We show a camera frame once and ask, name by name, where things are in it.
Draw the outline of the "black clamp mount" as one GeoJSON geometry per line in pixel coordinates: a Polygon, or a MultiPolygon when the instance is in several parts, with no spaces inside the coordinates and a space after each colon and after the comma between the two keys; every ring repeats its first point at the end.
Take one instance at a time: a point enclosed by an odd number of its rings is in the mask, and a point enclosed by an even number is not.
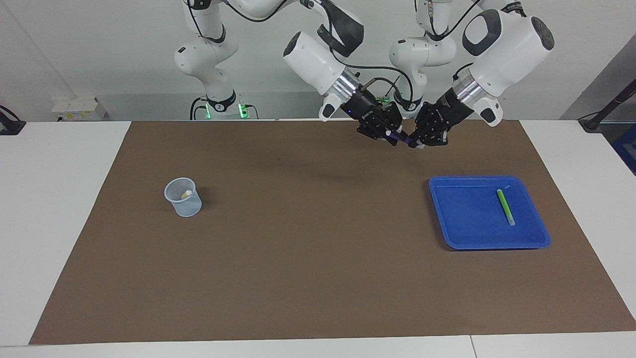
{"type": "Polygon", "coordinates": [[[0,105],[0,136],[18,135],[25,127],[26,122],[21,120],[6,106],[0,105]]]}

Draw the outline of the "blue crate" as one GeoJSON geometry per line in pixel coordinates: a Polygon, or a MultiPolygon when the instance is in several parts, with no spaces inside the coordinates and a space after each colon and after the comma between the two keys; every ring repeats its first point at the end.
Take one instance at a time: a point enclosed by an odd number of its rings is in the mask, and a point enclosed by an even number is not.
{"type": "Polygon", "coordinates": [[[611,142],[611,146],[636,176],[636,124],[631,124],[628,130],[611,142]]]}

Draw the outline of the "light blue mesh cup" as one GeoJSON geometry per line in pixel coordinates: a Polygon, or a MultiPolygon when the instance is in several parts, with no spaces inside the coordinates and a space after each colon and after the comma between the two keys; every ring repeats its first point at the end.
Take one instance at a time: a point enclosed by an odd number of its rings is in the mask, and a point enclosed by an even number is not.
{"type": "Polygon", "coordinates": [[[202,208],[202,200],[197,192],[197,186],[192,179],[176,178],[168,182],[164,188],[164,197],[170,202],[180,217],[193,217],[202,208]],[[191,197],[181,200],[186,190],[192,190],[191,197]]]}

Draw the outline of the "white power socket box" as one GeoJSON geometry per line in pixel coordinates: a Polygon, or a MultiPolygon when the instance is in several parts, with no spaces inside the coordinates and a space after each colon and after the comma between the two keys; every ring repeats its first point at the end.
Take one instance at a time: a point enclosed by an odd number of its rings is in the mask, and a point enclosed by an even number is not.
{"type": "Polygon", "coordinates": [[[51,110],[57,121],[103,121],[107,111],[95,97],[58,100],[51,110]]]}

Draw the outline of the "blue plastic tray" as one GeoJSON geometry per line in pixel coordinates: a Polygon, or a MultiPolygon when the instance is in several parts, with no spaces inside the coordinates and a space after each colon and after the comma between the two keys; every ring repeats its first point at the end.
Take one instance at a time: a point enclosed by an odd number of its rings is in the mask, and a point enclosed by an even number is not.
{"type": "Polygon", "coordinates": [[[551,244],[538,210],[514,176],[437,176],[429,180],[445,242],[455,250],[530,250],[551,244]],[[496,190],[515,218],[509,226],[496,190]]]}

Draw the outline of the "green highlighter pen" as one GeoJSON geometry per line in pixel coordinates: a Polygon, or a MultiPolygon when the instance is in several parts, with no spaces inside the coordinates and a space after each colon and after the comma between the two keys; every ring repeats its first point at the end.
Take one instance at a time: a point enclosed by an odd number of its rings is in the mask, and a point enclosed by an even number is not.
{"type": "Polygon", "coordinates": [[[510,206],[507,202],[506,196],[502,189],[496,190],[497,197],[499,198],[500,205],[502,206],[502,210],[504,211],[504,215],[506,216],[507,222],[509,226],[516,226],[515,218],[513,217],[510,206]]]}

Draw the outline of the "purple highlighter pen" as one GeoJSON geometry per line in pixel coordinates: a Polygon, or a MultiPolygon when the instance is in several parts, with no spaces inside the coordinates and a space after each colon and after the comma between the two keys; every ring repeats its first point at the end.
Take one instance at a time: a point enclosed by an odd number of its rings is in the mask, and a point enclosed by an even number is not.
{"type": "Polygon", "coordinates": [[[408,145],[411,149],[416,149],[418,147],[420,147],[420,143],[418,143],[418,141],[413,141],[411,138],[409,138],[409,136],[407,135],[407,132],[405,131],[386,131],[385,135],[384,135],[384,140],[386,140],[388,143],[390,143],[393,146],[396,146],[398,143],[404,143],[405,145],[408,145]]]}

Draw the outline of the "black stand pole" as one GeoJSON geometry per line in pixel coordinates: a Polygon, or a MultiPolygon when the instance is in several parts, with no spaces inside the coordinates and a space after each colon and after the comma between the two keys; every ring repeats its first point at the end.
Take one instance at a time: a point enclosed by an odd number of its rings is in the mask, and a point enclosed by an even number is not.
{"type": "Polygon", "coordinates": [[[589,113],[578,118],[576,121],[581,125],[585,132],[592,134],[602,133],[600,127],[601,122],[623,102],[629,100],[636,94],[636,78],[634,78],[616,97],[611,100],[604,108],[597,112],[589,113]]]}

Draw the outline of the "brown table mat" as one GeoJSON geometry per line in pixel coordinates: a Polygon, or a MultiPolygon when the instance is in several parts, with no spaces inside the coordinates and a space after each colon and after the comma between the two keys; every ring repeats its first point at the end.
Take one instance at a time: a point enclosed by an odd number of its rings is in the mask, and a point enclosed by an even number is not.
{"type": "Polygon", "coordinates": [[[636,330],[518,121],[391,147],[352,121],[134,122],[34,345],[636,330]],[[539,250],[443,243],[429,180],[511,175],[539,250]],[[180,217],[164,197],[192,179],[180,217]]]}

